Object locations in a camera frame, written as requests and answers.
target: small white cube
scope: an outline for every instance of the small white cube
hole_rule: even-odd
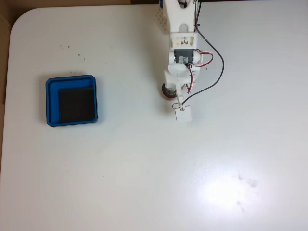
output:
[[[192,121],[191,107],[186,106],[185,110],[181,111],[180,108],[175,109],[175,115],[178,123],[188,123]]]

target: electrical cable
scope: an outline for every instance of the electrical cable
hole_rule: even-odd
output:
[[[184,102],[182,103],[182,106],[183,106],[183,105],[185,104],[185,102],[186,102],[187,100],[189,100],[192,96],[197,95],[197,94],[199,94],[199,93],[201,93],[201,92],[203,92],[203,91],[205,91],[205,90],[207,90],[207,89],[210,89],[211,87],[215,86],[215,85],[220,81],[220,78],[221,78],[221,76],[222,76],[222,73],[223,73],[223,71],[224,71],[224,69],[225,69],[225,62],[224,62],[223,57],[221,56],[221,54],[220,54],[220,53],[216,50],[216,48],[215,48],[215,47],[203,36],[203,34],[202,34],[202,33],[199,31],[199,29],[198,29],[198,26],[200,26],[200,25],[198,25],[198,19],[199,19],[199,14],[200,14],[200,10],[201,10],[201,3],[202,3],[202,2],[200,2],[200,4],[199,4],[198,14],[197,14],[197,18],[196,18],[196,20],[195,20],[195,28],[196,28],[197,32],[199,33],[199,35],[210,45],[210,47],[211,47],[211,48],[219,55],[219,57],[221,58],[221,60],[222,60],[222,70],[221,70],[221,73],[220,73],[219,78],[217,79],[217,81],[216,81],[214,84],[212,84],[211,86],[209,86],[209,87],[207,87],[207,88],[204,88],[204,89],[202,89],[202,90],[200,90],[200,91],[198,91],[198,92],[192,94],[191,96],[187,97],[187,99],[184,100]]]
[[[187,69],[189,70],[189,72],[191,74],[191,85],[189,86],[189,89],[188,89],[188,92],[187,92],[188,94],[190,94],[191,91],[192,91],[192,88],[193,88],[193,73],[192,73],[192,70],[191,70],[191,65],[187,65]]]
[[[210,54],[212,56],[212,59],[204,64],[201,64],[199,66],[195,66],[195,67],[203,67],[203,66],[206,66],[208,65],[210,62],[213,61],[213,58],[214,58],[214,55],[211,53],[211,52],[208,52],[208,51],[201,51],[201,52],[198,52],[199,54],[203,55],[203,54]]]

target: black wire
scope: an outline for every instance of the black wire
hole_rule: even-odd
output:
[[[198,26],[199,26],[199,25],[198,25],[198,19],[199,19],[199,13],[200,13],[200,10],[201,10],[201,3],[202,3],[202,2],[200,2],[200,4],[199,4],[198,14],[197,14],[197,18],[196,18],[196,21],[195,21],[195,27],[196,27],[196,30],[197,30],[197,32],[199,33],[199,35],[200,35],[200,36],[211,46],[211,48],[213,48],[213,50],[220,56],[220,58],[221,58],[221,60],[222,60],[222,70],[221,70],[221,73],[220,73],[219,78],[217,79],[217,81],[216,81],[213,85],[211,85],[211,86],[209,86],[209,87],[207,87],[207,88],[204,88],[204,89],[202,89],[202,90],[200,90],[200,91],[198,91],[198,92],[192,94],[191,96],[189,96],[186,100],[184,100],[184,102],[182,103],[182,106],[183,106],[184,103],[185,103],[187,100],[189,100],[192,96],[197,95],[197,94],[201,93],[202,91],[205,91],[205,90],[210,89],[211,87],[215,86],[215,85],[219,82],[219,80],[220,80],[220,78],[221,78],[221,76],[222,76],[223,70],[225,69],[225,61],[223,60],[223,57],[221,56],[221,54],[220,54],[220,53],[216,50],[216,48],[213,47],[213,45],[203,36],[203,34],[201,34],[201,32],[200,32],[199,29],[198,29]]]

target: table surface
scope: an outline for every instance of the table surface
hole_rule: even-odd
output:
[[[308,2],[203,4],[225,58],[177,124],[157,5],[35,9],[11,33],[2,231],[308,229]],[[199,39],[199,48],[212,51]],[[213,83],[217,55],[193,91]],[[99,121],[51,128],[45,82],[91,74]]]

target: red wire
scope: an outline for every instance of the red wire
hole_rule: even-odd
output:
[[[189,86],[189,89],[188,89],[188,92],[187,92],[187,93],[189,94],[189,93],[191,93],[192,88],[193,88],[193,84],[192,84],[192,83],[193,83],[193,73],[192,73],[192,71],[191,71],[190,65],[187,66],[187,69],[188,69],[189,72],[191,73],[191,85]]]
[[[213,58],[214,58],[214,55],[213,55],[211,52],[209,52],[209,51],[203,51],[203,52],[200,52],[199,54],[201,54],[201,55],[203,55],[203,54],[210,54],[210,55],[212,56],[212,58],[211,58],[210,61],[208,61],[208,62],[206,62],[206,63],[204,63],[204,64],[201,64],[200,66],[196,66],[196,67],[203,67],[203,66],[206,66],[206,65],[208,65],[210,62],[212,62],[212,60],[213,60]]]

